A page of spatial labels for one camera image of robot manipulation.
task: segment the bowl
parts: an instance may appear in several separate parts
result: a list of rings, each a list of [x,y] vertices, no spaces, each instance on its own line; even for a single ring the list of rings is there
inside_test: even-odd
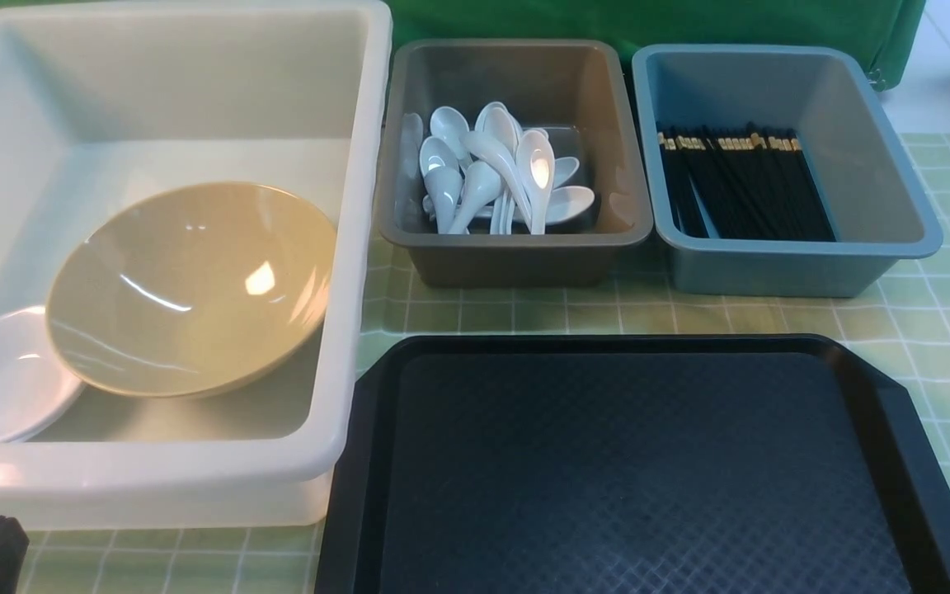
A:
[[[332,222],[280,189],[226,181],[152,196],[65,260],[46,301],[50,342],[113,394],[237,388],[320,326],[335,244]]]

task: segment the grid pattern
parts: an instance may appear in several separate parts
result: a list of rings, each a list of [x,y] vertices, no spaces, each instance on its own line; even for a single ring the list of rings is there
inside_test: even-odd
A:
[[[404,251],[369,248],[359,368],[408,334],[813,332],[909,389],[950,484],[950,134],[904,136],[945,229],[934,258],[902,262],[849,300],[675,293],[660,247],[626,253],[581,290],[434,290]],[[31,535],[21,594],[300,593],[313,590],[321,526]]]

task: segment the green cloth backdrop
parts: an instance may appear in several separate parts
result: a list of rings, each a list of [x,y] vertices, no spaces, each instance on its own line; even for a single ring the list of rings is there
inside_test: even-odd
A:
[[[0,0],[0,7],[50,4]],[[388,0],[395,48],[426,37],[565,37],[608,42],[623,64],[644,45],[826,45],[878,89],[901,80],[924,0]]]

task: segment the chopsticks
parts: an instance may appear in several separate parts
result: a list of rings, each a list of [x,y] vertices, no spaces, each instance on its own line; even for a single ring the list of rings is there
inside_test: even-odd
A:
[[[837,241],[795,130],[659,125],[659,148],[674,225],[690,237],[709,223],[722,239]]]

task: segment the floor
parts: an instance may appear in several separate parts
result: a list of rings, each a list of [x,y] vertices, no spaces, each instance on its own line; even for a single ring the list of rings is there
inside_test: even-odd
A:
[[[904,80],[882,104],[897,132],[950,132],[950,0],[927,0]]]

